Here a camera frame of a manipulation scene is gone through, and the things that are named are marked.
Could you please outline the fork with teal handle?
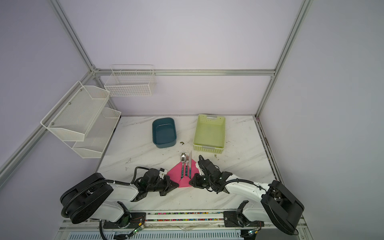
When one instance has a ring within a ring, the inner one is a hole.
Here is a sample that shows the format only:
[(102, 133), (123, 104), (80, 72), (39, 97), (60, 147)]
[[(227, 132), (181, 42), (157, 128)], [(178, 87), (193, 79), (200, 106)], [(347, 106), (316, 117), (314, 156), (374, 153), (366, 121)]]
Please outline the fork with teal handle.
[(185, 177), (189, 177), (189, 163), (190, 163), (190, 154), (186, 153), (186, 162), (185, 162)]

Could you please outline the knife with teal handle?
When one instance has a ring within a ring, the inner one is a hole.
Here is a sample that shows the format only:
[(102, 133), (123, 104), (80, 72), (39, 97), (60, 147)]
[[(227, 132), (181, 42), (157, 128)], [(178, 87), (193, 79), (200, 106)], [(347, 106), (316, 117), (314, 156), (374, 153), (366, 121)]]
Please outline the knife with teal handle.
[(192, 179), (192, 151), (188, 154), (188, 177)]

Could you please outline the spoon with teal handle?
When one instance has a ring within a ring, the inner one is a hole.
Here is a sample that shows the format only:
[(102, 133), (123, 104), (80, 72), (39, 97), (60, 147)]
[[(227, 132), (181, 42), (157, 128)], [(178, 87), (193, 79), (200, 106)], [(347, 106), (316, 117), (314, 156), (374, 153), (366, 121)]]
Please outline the spoon with teal handle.
[(187, 153), (182, 153), (180, 156), (180, 161), (182, 163), (182, 168), (181, 168), (181, 179), (185, 175), (185, 163), (187, 162), (188, 159), (188, 154)]

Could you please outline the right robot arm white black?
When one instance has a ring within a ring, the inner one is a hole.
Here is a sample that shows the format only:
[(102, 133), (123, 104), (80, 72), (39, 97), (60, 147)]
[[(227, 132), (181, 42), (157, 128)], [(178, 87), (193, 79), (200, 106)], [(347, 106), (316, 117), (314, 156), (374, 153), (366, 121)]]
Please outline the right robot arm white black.
[(220, 171), (203, 156), (199, 156), (197, 168), (199, 173), (190, 180), (190, 186), (245, 198), (235, 211), (224, 216), (231, 225), (246, 228), (268, 222), (287, 235), (298, 234), (297, 225), (305, 207), (280, 181), (265, 184), (246, 180)]

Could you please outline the pink paper napkin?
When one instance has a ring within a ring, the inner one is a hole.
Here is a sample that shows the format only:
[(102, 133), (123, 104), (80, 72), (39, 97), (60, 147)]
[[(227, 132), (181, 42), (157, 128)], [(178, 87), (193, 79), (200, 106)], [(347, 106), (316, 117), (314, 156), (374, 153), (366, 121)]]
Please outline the pink paper napkin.
[(170, 177), (170, 179), (179, 184), (179, 188), (186, 188), (190, 187), (189, 184), (190, 180), (194, 177), (195, 174), (200, 174), (199, 169), (197, 168), (194, 160), (191, 160), (191, 171), (189, 171), (187, 174), (185, 174), (182, 178), (182, 163), (176, 164), (171, 170), (168, 171), (167, 175)]

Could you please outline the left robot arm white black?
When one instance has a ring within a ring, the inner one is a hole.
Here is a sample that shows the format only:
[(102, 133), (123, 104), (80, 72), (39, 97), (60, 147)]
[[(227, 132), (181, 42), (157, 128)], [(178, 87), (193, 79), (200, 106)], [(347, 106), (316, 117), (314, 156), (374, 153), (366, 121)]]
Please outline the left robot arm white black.
[(126, 228), (135, 220), (128, 208), (130, 203), (143, 200), (148, 193), (158, 192), (161, 197), (179, 187), (172, 181), (165, 169), (143, 168), (145, 173), (127, 183), (108, 180), (101, 173), (94, 173), (60, 197), (63, 206), (61, 216), (69, 218), (73, 224), (86, 220), (111, 222), (118, 228)]

